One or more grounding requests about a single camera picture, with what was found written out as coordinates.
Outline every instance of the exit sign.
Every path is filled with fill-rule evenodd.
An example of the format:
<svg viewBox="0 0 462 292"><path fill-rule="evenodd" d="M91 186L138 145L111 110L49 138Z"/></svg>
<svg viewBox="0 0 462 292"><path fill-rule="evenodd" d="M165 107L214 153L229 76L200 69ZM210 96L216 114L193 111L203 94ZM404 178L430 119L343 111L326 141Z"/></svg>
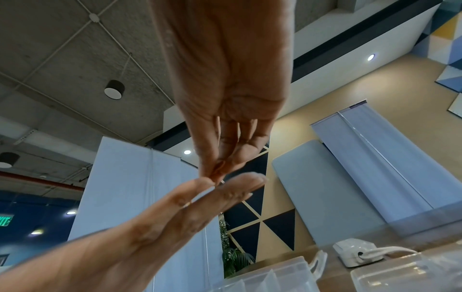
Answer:
<svg viewBox="0 0 462 292"><path fill-rule="evenodd" d="M14 215L0 214L0 227L8 226Z"/></svg>

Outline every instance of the ceiling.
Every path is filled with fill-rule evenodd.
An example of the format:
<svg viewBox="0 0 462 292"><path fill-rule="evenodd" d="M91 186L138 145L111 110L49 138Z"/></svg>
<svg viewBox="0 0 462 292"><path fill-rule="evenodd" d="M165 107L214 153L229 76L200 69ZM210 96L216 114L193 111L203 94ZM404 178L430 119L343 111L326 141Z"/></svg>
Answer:
<svg viewBox="0 0 462 292"><path fill-rule="evenodd" d="M425 11L292 83L289 99L280 116L284 116L410 52L437 8L438 6L435 6ZM367 59L371 54L375 54L375 58L369 62ZM170 109L169 112L173 113L173 119L169 121L170 124L182 122L178 115L175 115L177 114L176 111ZM192 153L186 155L183 153L185 150L191 150ZM193 150L191 138L165 152L198 166L199 158Z"/></svg>
<svg viewBox="0 0 462 292"><path fill-rule="evenodd" d="M336 6L298 0L296 30ZM0 153L21 156L0 171L85 187L103 135L144 144L162 133L174 98L146 0L0 1L0 36ZM126 86L121 100L104 95L111 79ZM82 195L2 176L0 190Z"/></svg>

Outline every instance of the plastic container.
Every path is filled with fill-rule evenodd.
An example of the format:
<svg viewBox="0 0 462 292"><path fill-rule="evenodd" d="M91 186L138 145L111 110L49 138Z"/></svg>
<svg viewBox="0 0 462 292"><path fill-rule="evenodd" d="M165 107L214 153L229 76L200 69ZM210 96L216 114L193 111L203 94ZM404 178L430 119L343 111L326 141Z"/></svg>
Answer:
<svg viewBox="0 0 462 292"><path fill-rule="evenodd" d="M462 249L412 254L351 272L358 292L460 292Z"/></svg>
<svg viewBox="0 0 462 292"><path fill-rule="evenodd" d="M300 256L235 278L226 279L210 292L319 292L327 254L319 251L311 264Z"/></svg>

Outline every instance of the dark blue wall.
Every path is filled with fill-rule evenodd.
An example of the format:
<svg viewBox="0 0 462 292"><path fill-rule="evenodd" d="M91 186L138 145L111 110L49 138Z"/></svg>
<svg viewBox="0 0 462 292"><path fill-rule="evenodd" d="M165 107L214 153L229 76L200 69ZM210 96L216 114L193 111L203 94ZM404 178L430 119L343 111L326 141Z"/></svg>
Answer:
<svg viewBox="0 0 462 292"><path fill-rule="evenodd" d="M16 265L67 241L75 216L66 212L78 203L0 190L0 214L14 215L8 226L0 227L0 254L9 254L4 265ZM43 234L30 236L37 225Z"/></svg>

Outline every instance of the ceiling pipe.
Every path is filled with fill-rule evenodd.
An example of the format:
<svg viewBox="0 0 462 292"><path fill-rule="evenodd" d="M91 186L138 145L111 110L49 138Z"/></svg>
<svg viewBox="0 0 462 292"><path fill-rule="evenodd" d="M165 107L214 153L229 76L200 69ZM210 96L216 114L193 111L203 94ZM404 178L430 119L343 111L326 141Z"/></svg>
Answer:
<svg viewBox="0 0 462 292"><path fill-rule="evenodd" d="M39 184L46 185L46 186L53 186L53 187L63 188L63 189L68 189L68 190L78 190L78 191L85 190L85 188L82 188L82 187L71 186L71 185L67 185L64 183L50 181L46 179L26 177L26 176L17 175L14 173L9 173L9 172L4 172L4 171L0 171L0 177L35 182L35 183L39 183Z"/></svg>

